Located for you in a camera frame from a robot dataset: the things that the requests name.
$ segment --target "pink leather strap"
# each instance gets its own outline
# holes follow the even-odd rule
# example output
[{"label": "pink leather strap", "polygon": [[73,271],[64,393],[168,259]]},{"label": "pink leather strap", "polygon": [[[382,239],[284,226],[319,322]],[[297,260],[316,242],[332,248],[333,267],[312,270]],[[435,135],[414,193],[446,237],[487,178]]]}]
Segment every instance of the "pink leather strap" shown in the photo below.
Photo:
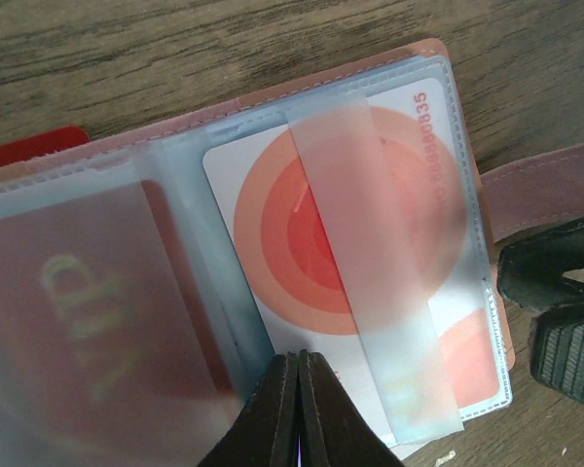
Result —
[{"label": "pink leather strap", "polygon": [[511,162],[481,176],[493,240],[584,215],[584,144]]}]

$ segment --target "stitching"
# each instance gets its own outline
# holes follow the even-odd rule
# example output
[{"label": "stitching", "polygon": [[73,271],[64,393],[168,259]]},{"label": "stitching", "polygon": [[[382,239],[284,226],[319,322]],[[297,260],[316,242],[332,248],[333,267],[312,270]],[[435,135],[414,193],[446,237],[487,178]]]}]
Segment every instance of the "stitching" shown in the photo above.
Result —
[{"label": "stitching", "polygon": [[523,226],[533,226],[536,222],[538,221],[545,221],[545,220],[552,220],[552,219],[556,219],[559,217],[563,217],[563,216],[568,216],[571,214],[584,214],[584,208],[582,209],[576,209],[574,211],[565,211],[565,212],[559,212],[557,214],[549,214],[547,216],[541,216],[541,217],[537,217],[535,219],[529,219],[527,221],[524,222],[520,222],[519,224],[515,224],[512,227],[507,227],[505,229],[502,229],[501,231],[498,231],[499,234],[505,234],[507,232],[511,232],[514,229],[519,229]]},{"label": "stitching", "polygon": [[277,96],[277,97],[270,97],[270,98],[268,98],[266,100],[262,100],[260,102],[256,102],[254,104],[251,104],[251,105],[247,105],[245,107],[242,107],[240,110],[234,110],[234,111],[231,111],[231,112],[226,112],[224,114],[215,115],[215,116],[213,116],[210,119],[197,120],[195,122],[192,122],[189,125],[181,126],[180,128],[176,128],[176,129],[173,129],[173,130],[165,131],[164,133],[156,134],[154,136],[149,136],[147,138],[144,138],[144,139],[135,141],[133,143],[129,143],[129,144],[125,145],[125,146],[118,146],[116,148],[109,149],[109,150],[106,150],[106,151],[97,153],[95,156],[109,154],[109,153],[112,153],[112,152],[115,152],[115,151],[119,151],[119,150],[122,150],[122,149],[131,148],[131,147],[136,146],[138,144],[143,144],[143,143],[147,143],[149,141],[154,141],[154,140],[162,139],[162,138],[165,138],[167,136],[171,136],[173,134],[181,133],[182,131],[188,131],[189,129],[192,129],[192,128],[196,127],[196,126],[201,126],[201,125],[209,124],[211,122],[215,122],[217,120],[221,120],[221,119],[230,117],[231,115],[237,114],[238,112],[242,112],[242,111],[245,111],[245,110],[249,110],[249,109],[252,109],[252,108],[257,107],[259,105],[267,104],[269,102],[273,102],[274,100],[279,100],[279,99],[282,99],[284,97],[288,97],[290,95],[296,94],[298,92],[303,92],[305,90],[311,90],[311,89],[314,89],[314,88],[318,88],[320,86],[328,85],[329,83],[333,83],[335,81],[340,81],[340,80],[345,79],[345,78],[348,78],[350,76],[358,75],[359,73],[363,73],[363,72],[366,72],[366,71],[373,70],[375,68],[379,68],[381,66],[385,66],[385,65],[388,65],[388,64],[391,64],[391,63],[395,63],[395,62],[398,62],[398,61],[402,61],[402,60],[404,60],[406,58],[410,58],[412,56],[419,56],[419,55],[427,54],[427,53],[437,54],[438,51],[436,49],[434,49],[434,48],[429,48],[429,49],[424,49],[422,51],[419,51],[417,53],[404,54],[402,56],[399,56],[398,58],[392,58],[390,60],[383,61],[383,62],[378,63],[376,65],[366,66],[364,68],[359,68],[358,70],[352,71],[350,73],[346,73],[345,75],[338,75],[335,78],[332,78],[330,80],[320,81],[318,83],[312,84],[311,86],[302,87],[302,88],[300,88],[298,90],[291,90],[291,91],[285,92],[285,93],[283,93],[283,94],[281,94],[280,96]]},{"label": "stitching", "polygon": [[584,153],[572,154],[571,156],[565,156],[563,158],[554,159],[554,160],[551,160],[551,161],[541,162],[541,163],[538,163],[538,164],[535,164],[535,165],[531,165],[531,166],[528,166],[528,167],[515,167],[512,170],[509,170],[508,172],[506,172],[506,173],[504,173],[502,175],[495,176],[494,178],[492,178],[491,180],[489,180],[487,183],[485,183],[485,186],[489,186],[492,183],[496,182],[497,180],[500,180],[500,179],[502,179],[504,177],[507,177],[509,175],[512,175],[514,173],[526,172],[526,171],[529,171],[529,170],[535,170],[535,169],[537,169],[539,167],[542,167],[544,165],[549,165],[549,164],[552,164],[552,163],[558,163],[558,162],[562,162],[562,161],[569,161],[571,159],[581,158],[581,157],[584,157]]}]

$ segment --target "concentric circle design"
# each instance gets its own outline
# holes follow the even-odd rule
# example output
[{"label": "concentric circle design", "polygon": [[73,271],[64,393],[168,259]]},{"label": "concentric circle design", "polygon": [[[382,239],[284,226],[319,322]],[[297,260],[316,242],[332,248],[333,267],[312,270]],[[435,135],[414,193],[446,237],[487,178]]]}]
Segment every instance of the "concentric circle design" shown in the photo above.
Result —
[{"label": "concentric circle design", "polygon": [[[429,298],[454,268],[464,241],[456,161],[417,120],[381,107],[371,110]],[[234,241],[251,289],[274,313],[307,330],[357,334],[290,130],[264,150],[244,180]],[[393,241],[404,239],[394,233]]]}]

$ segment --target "translucent plastic strip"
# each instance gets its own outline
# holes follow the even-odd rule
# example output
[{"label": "translucent plastic strip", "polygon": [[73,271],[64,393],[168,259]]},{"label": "translucent plastic strip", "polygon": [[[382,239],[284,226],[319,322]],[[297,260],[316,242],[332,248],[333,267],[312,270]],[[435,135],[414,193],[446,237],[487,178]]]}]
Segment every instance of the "translucent plastic strip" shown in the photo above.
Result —
[{"label": "translucent plastic strip", "polygon": [[367,100],[314,98],[286,115],[396,441],[462,430]]}]

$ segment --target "wooden table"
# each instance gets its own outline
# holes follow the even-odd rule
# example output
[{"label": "wooden table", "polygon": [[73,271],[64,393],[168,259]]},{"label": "wooden table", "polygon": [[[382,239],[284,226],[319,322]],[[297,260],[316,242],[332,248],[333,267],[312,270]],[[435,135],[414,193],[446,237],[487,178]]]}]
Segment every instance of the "wooden table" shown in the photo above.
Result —
[{"label": "wooden table", "polygon": [[[107,136],[420,33],[449,47],[482,171],[584,142],[584,0],[0,0],[0,143]],[[584,466],[584,407],[531,380],[529,317],[508,313],[515,402],[408,466]]]}]

